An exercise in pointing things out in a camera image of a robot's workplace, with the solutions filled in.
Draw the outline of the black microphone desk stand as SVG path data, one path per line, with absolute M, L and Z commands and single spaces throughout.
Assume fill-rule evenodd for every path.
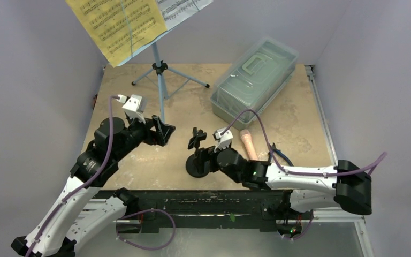
M 206 148 L 200 148 L 200 142 L 205 140 L 206 138 L 207 138 L 207 133 L 206 132 L 204 132 L 201 129 L 198 130 L 197 127 L 193 127 L 192 137 L 189 140 L 187 149 L 195 148 L 195 151 L 197 149 L 206 149 Z M 187 173 L 190 176 L 192 176 L 194 178 L 202 178 L 202 177 L 205 177 L 205 176 L 194 176 L 193 175 L 193 171 L 194 171 L 193 160 L 194 160 L 194 157 L 195 157 L 195 151 L 192 155 L 190 155 L 188 157 L 188 159 L 186 161 L 186 170 L 187 170 Z

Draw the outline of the light blue music stand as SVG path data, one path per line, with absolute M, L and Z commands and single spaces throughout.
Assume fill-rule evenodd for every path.
M 157 47 L 157 41 L 159 41 L 162 37 L 164 37 L 166 34 L 170 33 L 173 29 L 171 30 L 167 30 L 163 33 L 161 33 L 159 36 L 157 36 L 155 39 L 151 40 L 150 42 L 144 44 L 143 46 L 141 46 L 139 49 L 137 50 L 130 50 L 129 55 L 119 64 L 120 66 L 126 64 L 128 61 L 130 61 L 131 59 L 133 59 L 135 56 L 137 56 L 138 54 L 142 53 L 144 50 L 146 50 L 147 48 L 151 48 L 153 55 L 154 55 L 154 63 L 152 64 L 151 68 L 146 71 L 142 76 L 138 77 L 137 79 L 135 79 L 134 81 L 131 82 L 131 85 L 135 86 L 137 82 L 139 82 L 140 80 L 142 80 L 143 78 L 147 78 L 148 75 L 152 72 L 155 72 L 157 75 L 157 79 L 158 82 L 154 83 L 155 86 L 157 86 L 158 88 L 158 95 L 159 95 L 159 105 L 160 105 L 160 112 L 161 112 L 161 116 L 162 118 L 164 118 L 164 100 L 169 99 L 170 97 L 172 97 L 174 94 L 176 94 L 180 89 L 182 89 L 184 87 L 184 85 L 186 85 L 188 82 L 193 81 L 205 88 L 209 88 L 210 85 L 206 82 L 200 81 L 199 79 L 193 78 L 183 72 L 180 72 L 172 67 L 170 67 L 166 62 L 164 62 L 159 55 L 159 51 L 158 51 L 158 47 Z M 186 81 L 179 86 L 173 93 L 168 93 L 167 90 L 167 86 L 166 86 L 166 82 L 165 82 L 165 78 L 163 76 L 164 71 L 170 71 L 173 72 L 183 78 L 186 79 Z

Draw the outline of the yellow sheet music page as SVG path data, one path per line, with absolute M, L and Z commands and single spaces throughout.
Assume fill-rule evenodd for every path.
M 66 1 L 113 67 L 167 31 L 156 1 Z

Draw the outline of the white sheet music page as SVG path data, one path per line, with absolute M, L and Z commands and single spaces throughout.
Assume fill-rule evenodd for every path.
M 156 3 L 164 19 L 167 30 L 200 12 L 213 0 L 157 0 Z

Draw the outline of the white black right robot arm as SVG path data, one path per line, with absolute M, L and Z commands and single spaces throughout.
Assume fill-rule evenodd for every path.
M 187 173 L 202 178 L 220 171 L 250 190 L 286 190 L 279 203 L 287 218 L 312 209 L 340 207 L 355 215 L 372 214 L 372 178 L 347 160 L 338 165 L 306 168 L 247 160 L 235 149 L 200 148 L 186 161 Z

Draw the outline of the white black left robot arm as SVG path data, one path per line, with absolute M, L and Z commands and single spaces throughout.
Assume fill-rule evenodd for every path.
M 143 121 L 127 121 L 125 125 L 121 118 L 112 117 L 101 122 L 49 212 L 31 233 L 11 243 L 18 255 L 75 256 L 84 243 L 114 220 L 144 217 L 139 198 L 123 187 L 84 219 L 77 220 L 85 205 L 118 171 L 119 161 L 141 143 L 165 146 L 176 129 L 156 115 Z

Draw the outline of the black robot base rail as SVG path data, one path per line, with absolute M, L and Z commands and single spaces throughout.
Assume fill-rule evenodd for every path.
M 285 213 L 280 204 L 286 190 L 132 190 L 137 204 L 128 213 L 151 211 L 117 221 L 122 233 L 158 233 L 160 229 L 258 229 L 260 232 L 300 233 L 313 212 Z

